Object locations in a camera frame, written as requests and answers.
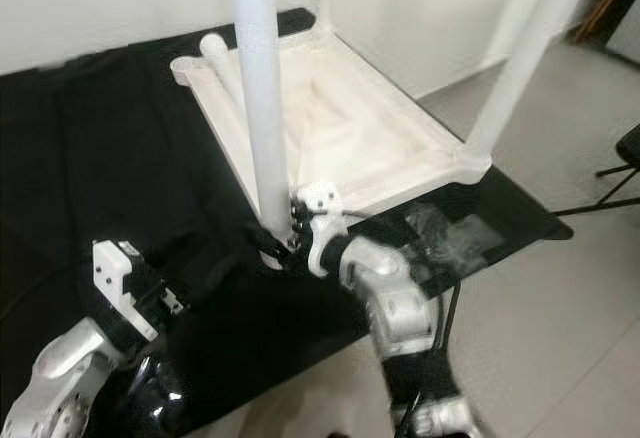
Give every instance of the gray floor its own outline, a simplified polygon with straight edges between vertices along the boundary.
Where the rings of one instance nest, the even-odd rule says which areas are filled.
[[[465,136],[497,70],[421,104]],[[640,72],[551,47],[494,159],[550,209],[595,201],[620,176],[616,141],[640,122]],[[621,198],[640,194],[640,178]],[[575,238],[541,242],[463,288],[456,376],[500,437],[640,436],[640,207],[570,217]]]

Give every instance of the black chair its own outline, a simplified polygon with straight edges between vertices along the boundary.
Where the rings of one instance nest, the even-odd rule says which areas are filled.
[[[637,125],[629,133],[624,135],[620,141],[618,141],[616,151],[620,158],[626,161],[627,164],[623,166],[616,166],[609,170],[599,171],[596,173],[596,177],[600,178],[601,176],[628,170],[631,170],[631,173],[625,176],[620,183],[614,186],[613,189],[604,195],[595,205],[557,211],[555,213],[556,216],[574,215],[576,213],[586,213],[589,211],[606,210],[609,208],[619,208],[621,206],[640,204],[640,197],[607,202],[607,200],[611,198],[616,191],[627,184],[627,182],[640,171],[640,125]]]

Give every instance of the black table surface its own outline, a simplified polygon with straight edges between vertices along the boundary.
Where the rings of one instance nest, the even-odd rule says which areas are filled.
[[[313,21],[303,9],[281,13],[280,33]],[[93,240],[127,239],[146,251],[196,237],[197,258],[180,272],[194,286],[221,261],[240,260],[168,338],[193,387],[194,426],[366,334],[359,305],[331,283],[269,276],[256,265],[242,233],[255,220],[251,208],[190,90],[169,71],[173,58],[198,55],[209,31],[0,77],[3,310],[24,296],[2,319],[3,420],[38,352],[90,313]],[[216,31],[235,46],[231,25]],[[414,201],[435,204],[451,221],[481,217],[504,239],[484,254],[490,264],[536,240],[571,235],[496,168],[477,185],[447,185]],[[383,218],[402,220],[407,206]],[[366,223],[358,230],[367,233]]]

